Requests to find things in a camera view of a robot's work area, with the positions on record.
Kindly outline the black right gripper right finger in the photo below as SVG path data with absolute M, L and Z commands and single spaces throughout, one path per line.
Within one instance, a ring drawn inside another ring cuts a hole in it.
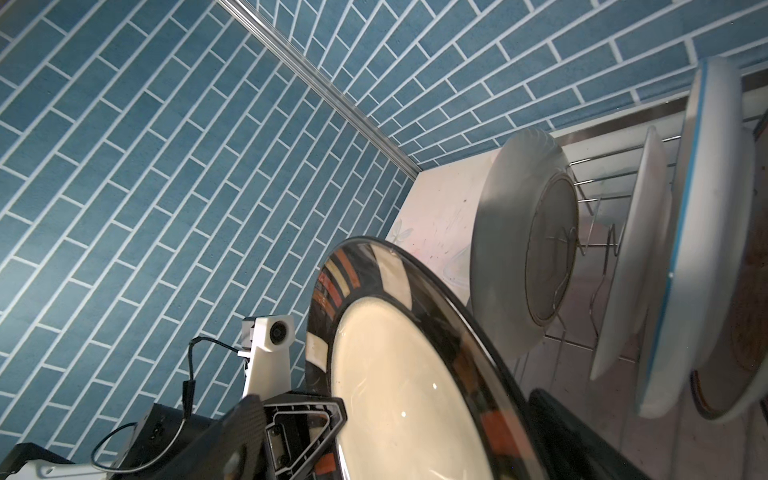
M 649 479 L 547 391 L 528 405 L 554 479 Z

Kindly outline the black rimmed cream plate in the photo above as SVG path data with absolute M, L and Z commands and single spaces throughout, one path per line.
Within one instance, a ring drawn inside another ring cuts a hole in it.
M 403 249 L 347 239 L 321 263 L 305 384 L 347 419 L 316 479 L 549 479 L 525 399 L 457 296 Z

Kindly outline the watermelon pattern white plate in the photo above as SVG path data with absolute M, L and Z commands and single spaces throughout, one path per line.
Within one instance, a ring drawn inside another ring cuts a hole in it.
M 754 180 L 740 72 L 726 58 L 710 57 L 691 86 L 653 273 L 635 396 L 643 418 L 666 415 L 715 348 L 744 255 Z

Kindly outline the grey ribbed plate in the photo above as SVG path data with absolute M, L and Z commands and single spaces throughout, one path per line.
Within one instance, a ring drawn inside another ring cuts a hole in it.
M 469 274 L 474 317 L 504 360 L 534 348 L 556 318 L 573 272 L 578 227 L 562 148 L 540 129 L 513 134 L 483 186 Z

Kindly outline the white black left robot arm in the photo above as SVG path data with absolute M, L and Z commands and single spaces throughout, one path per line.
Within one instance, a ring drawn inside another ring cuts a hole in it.
M 20 443 L 1 461 L 4 479 L 337 479 L 341 399 L 288 393 L 242 398 L 219 418 L 153 404 L 111 430 L 96 421 L 68 454 Z

